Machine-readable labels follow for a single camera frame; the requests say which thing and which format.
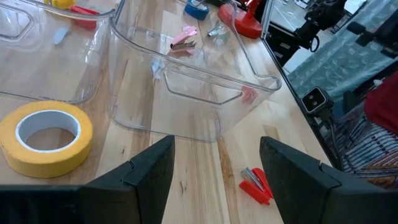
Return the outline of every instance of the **white tape core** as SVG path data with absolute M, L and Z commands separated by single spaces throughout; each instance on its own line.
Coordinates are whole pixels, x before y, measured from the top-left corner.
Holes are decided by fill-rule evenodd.
M 71 143 L 67 144 L 66 146 L 52 150 L 34 149 L 26 144 L 27 139 L 31 137 L 34 133 L 48 128 L 62 128 L 68 130 L 75 136 L 75 138 Z M 34 152 L 51 153 L 59 152 L 71 146 L 80 137 L 80 132 L 80 123 L 71 114 L 60 110 L 43 110 L 32 113 L 22 119 L 17 125 L 15 135 L 19 143 L 23 145 L 26 149 Z

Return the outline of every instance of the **plastic bin rim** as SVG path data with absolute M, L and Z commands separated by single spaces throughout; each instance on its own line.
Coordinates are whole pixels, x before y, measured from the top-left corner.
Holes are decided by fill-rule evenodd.
M 118 11 L 120 11 L 122 7 L 123 7 L 123 0 L 122 0 L 121 4 L 119 5 Z M 192 68 L 192 69 L 195 69 L 195 70 L 199 70 L 199 71 L 201 71 L 201 72 L 205 72 L 205 73 L 210 74 L 210 75 L 214 75 L 214 76 L 217 76 L 217 77 L 220 77 L 220 78 L 224 78 L 224 79 L 229 80 L 229 81 L 232 81 L 232 82 L 240 83 L 240 84 L 242 84 L 242 85 L 250 86 L 250 87 L 253 87 L 253 88 L 258 89 L 258 90 L 263 90 L 263 91 L 267 91 L 267 92 L 275 92 L 275 91 L 279 90 L 279 89 L 282 87 L 281 81 L 280 81 L 277 77 L 275 77 L 275 76 L 273 76 L 273 75 L 264 75 L 264 76 L 261 76 L 261 77 L 258 76 L 259 78 L 271 78 L 271 79 L 275 80 L 276 85 L 277 85 L 276 88 L 268 88 L 268 87 L 264 87 L 264 86 L 262 86 L 262 85 L 257 85 L 257 84 L 254 84 L 254 83 L 250 83 L 250 82 L 246 82 L 246 81 L 242 81 L 242 80 L 237 80 L 237 79 L 231 78 L 231 77 L 229 77 L 229 76 L 223 75 L 222 73 L 209 72 L 208 70 L 202 69 L 202 68 L 197 67 L 197 66 L 194 66 L 194 65 L 184 64 L 184 63 L 180 62 L 179 60 L 177 60 L 177 59 L 175 59 L 175 58 L 173 58 L 173 57 L 168 57 L 168 56 L 166 56 L 166 55 L 164 55 L 164 54 L 161 54 L 161 53 L 158 53 L 158 52 L 156 52 L 156 51 L 154 51 L 154 50 L 150 50 L 150 49 L 147 49 L 147 48 L 145 48 L 145 47 L 141 47 L 141 46 L 138 45 L 138 44 L 135 44 L 134 42 L 132 42 L 132 41 L 130 41 L 129 39 L 125 38 L 125 36 L 123 36 L 123 35 L 118 31 L 118 28 L 116 28 L 116 24 L 115 24 L 115 22 L 114 22 L 114 17 L 113 17 L 113 16 L 110 17 L 109 20 L 110 20 L 111 30 L 112 30 L 112 31 L 116 34 L 116 36 L 119 37 L 125 44 L 127 44 L 128 46 L 130 46 L 130 47 L 132 47 L 132 48 L 139 49 L 139 50 L 141 50 L 141 51 L 143 51 L 143 52 L 145 52 L 145 53 L 148 53 L 148 54 L 157 55 L 157 56 L 159 56 L 159 57 L 164 58 L 165 60 L 167 60 L 167 61 L 169 61 L 169 62 L 173 62 L 173 63 L 176 63 L 176 64 L 181 65 L 181 66 L 185 66 L 185 67 L 188 67 L 188 68 Z
M 69 17 L 72 19 L 81 19 L 81 20 L 87 20 L 87 21 L 95 21 L 95 20 L 99 20 L 99 19 L 107 19 L 110 18 L 114 13 L 115 10 L 111 9 L 108 12 L 105 13 L 101 13 L 101 14 L 96 14 L 96 15 L 89 15 L 89 14 L 80 14 L 80 13 L 76 13 L 76 12 L 70 12 L 70 11 L 66 11 L 63 9 L 57 9 L 56 7 L 52 7 L 50 5 L 44 4 L 42 2 L 38 2 L 35 0 L 17 0 L 19 2 L 24 2 L 33 6 L 37 6 L 37 7 L 41 7 L 42 9 L 48 10 L 54 14 L 57 14 L 59 16 L 63 16 L 63 17 Z

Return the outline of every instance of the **masking tape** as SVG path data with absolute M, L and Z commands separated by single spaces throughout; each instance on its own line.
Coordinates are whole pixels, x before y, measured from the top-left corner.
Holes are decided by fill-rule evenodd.
M 62 128 L 75 139 L 53 150 L 33 149 L 27 139 L 37 131 Z M 7 115 L 0 123 L 0 146 L 11 168 L 30 177 L 50 178 L 66 174 L 87 157 L 93 125 L 76 106 L 58 101 L 29 103 Z

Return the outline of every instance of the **striped fabric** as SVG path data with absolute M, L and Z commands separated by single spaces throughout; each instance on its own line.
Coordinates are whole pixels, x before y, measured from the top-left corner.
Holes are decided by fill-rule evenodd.
M 344 172 L 398 189 L 398 136 L 368 120 L 363 104 L 338 122 L 335 133 Z

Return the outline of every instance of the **black metal frame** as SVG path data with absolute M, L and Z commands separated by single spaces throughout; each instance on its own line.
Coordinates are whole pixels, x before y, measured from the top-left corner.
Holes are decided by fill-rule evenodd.
M 327 144 L 327 142 L 325 141 L 325 138 L 322 136 L 322 134 L 319 132 L 320 126 L 319 124 L 315 121 L 314 118 L 309 117 L 308 114 L 305 112 L 305 108 L 303 108 L 303 106 L 301 105 L 301 101 L 299 96 L 296 94 L 296 92 L 294 91 L 292 85 L 290 84 L 289 80 L 286 77 L 285 72 L 282 69 L 282 66 L 280 66 L 279 62 L 277 61 L 273 51 L 271 50 L 271 47 L 268 45 L 268 43 L 266 42 L 266 40 L 264 38 L 261 38 L 262 42 L 264 43 L 264 45 L 266 46 L 269 54 L 271 55 L 272 60 L 274 61 L 276 67 L 278 68 L 280 74 L 282 75 L 283 79 L 285 80 L 285 83 L 287 85 L 287 87 L 289 88 L 290 92 L 292 93 L 294 100 L 296 101 L 296 103 L 298 104 L 298 106 L 300 107 L 301 112 L 304 115 L 304 118 L 307 120 L 307 123 L 310 125 L 312 132 L 314 133 L 315 137 L 317 138 L 318 142 L 320 143 L 323 151 L 325 152 L 326 156 L 328 157 L 330 163 L 332 164 L 333 167 L 337 166 L 337 160 L 335 158 L 335 156 L 333 155 L 331 149 L 329 148 L 329 145 Z

